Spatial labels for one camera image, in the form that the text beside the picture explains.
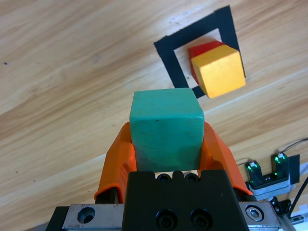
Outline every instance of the yellow cube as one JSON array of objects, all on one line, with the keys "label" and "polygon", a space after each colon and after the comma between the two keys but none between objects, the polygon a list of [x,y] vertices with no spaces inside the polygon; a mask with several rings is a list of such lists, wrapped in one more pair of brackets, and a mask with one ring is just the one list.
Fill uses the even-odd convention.
[{"label": "yellow cube", "polygon": [[246,85],[240,53],[221,45],[192,58],[201,89],[215,98]]}]

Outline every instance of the bolt hole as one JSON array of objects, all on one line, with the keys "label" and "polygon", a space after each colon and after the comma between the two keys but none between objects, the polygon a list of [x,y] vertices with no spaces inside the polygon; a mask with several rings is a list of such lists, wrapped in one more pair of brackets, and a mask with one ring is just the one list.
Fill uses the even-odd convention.
[{"label": "bolt hole", "polygon": [[185,176],[185,179],[188,181],[188,182],[196,182],[199,180],[199,177],[194,174],[194,173],[189,173]]},{"label": "bolt hole", "polygon": [[163,173],[157,177],[157,180],[160,182],[169,182],[171,181],[171,177],[168,174]]},{"label": "bolt hole", "polygon": [[78,213],[77,220],[81,224],[87,224],[93,220],[94,216],[95,216],[95,210],[91,207],[86,207],[80,210],[80,212]]},{"label": "bolt hole", "polygon": [[177,216],[169,209],[160,211],[156,215],[156,223],[159,229],[163,231],[171,231],[177,225]]},{"label": "bolt hole", "polygon": [[209,230],[213,224],[211,215],[204,209],[196,209],[191,214],[192,224],[198,230]]}]

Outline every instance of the green cube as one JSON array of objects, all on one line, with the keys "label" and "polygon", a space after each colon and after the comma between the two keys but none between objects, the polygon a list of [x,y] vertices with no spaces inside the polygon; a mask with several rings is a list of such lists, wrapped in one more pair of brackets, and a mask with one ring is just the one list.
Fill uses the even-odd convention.
[{"label": "green cube", "polygon": [[135,92],[129,122],[138,171],[199,169],[204,113],[190,88]]}]

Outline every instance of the screw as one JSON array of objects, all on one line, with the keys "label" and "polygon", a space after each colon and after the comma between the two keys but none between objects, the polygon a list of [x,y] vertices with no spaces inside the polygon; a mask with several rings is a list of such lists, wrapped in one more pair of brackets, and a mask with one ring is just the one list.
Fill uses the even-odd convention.
[{"label": "screw", "polygon": [[246,209],[246,214],[249,216],[251,220],[254,220],[254,221],[263,220],[263,213],[260,208],[248,206]]}]

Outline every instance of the wire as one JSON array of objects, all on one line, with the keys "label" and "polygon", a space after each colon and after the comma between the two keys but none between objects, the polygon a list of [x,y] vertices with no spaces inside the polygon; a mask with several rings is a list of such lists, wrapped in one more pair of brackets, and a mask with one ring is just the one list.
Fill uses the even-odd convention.
[{"label": "wire", "polygon": [[288,212],[288,217],[291,216],[291,214],[292,214],[292,212],[293,212],[293,210],[294,210],[294,208],[295,208],[295,205],[296,205],[296,203],[298,202],[298,199],[299,199],[299,197],[301,196],[301,194],[302,194],[303,190],[305,189],[305,187],[307,186],[307,184],[308,184],[308,177],[306,178],[306,180],[305,180],[305,182],[303,183],[302,187],[300,187],[300,189],[299,189],[299,191],[298,191],[298,193],[297,193],[297,195],[296,195],[296,197],[295,197],[295,199],[294,199],[294,201],[293,201],[293,204],[292,204],[292,206],[291,206],[291,208],[290,208],[290,210],[289,210],[289,212]]},{"label": "wire", "polygon": [[299,141],[297,141],[295,143],[292,143],[291,145],[289,145],[286,148],[284,148],[280,153],[284,153],[284,152],[288,151],[290,148],[293,148],[293,147],[297,146],[298,144],[306,142],[306,141],[308,141],[308,137],[302,138]]}]

